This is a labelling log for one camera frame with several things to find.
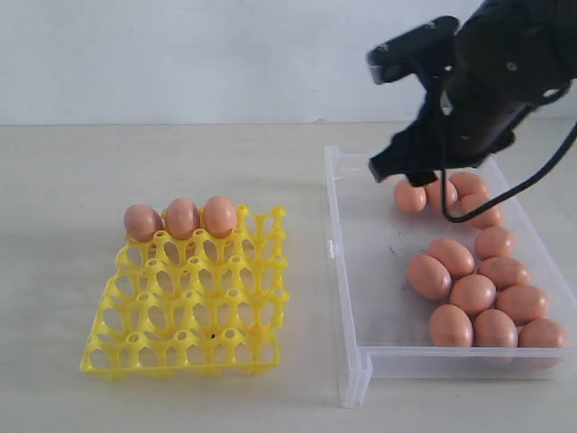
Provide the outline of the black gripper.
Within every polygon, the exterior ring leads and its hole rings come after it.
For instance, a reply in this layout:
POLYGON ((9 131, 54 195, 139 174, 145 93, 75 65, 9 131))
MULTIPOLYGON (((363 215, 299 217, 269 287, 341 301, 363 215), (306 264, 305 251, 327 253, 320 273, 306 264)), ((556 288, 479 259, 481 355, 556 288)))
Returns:
POLYGON ((454 67, 418 78, 426 98, 417 120, 369 159, 377 183, 404 175, 420 188, 437 181, 438 170, 481 165, 515 141, 513 130, 541 97, 541 74, 520 67, 454 67))

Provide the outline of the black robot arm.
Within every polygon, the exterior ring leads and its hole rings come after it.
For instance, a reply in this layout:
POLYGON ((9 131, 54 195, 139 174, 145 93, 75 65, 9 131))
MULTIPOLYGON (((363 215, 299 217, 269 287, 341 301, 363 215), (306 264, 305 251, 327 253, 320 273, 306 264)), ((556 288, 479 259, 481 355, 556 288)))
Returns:
POLYGON ((576 4, 486 1, 465 22, 440 16, 383 42, 367 63, 378 85, 415 76, 425 90, 416 119, 369 161, 376 181, 403 174, 422 186, 439 170, 480 166, 567 93, 576 4))

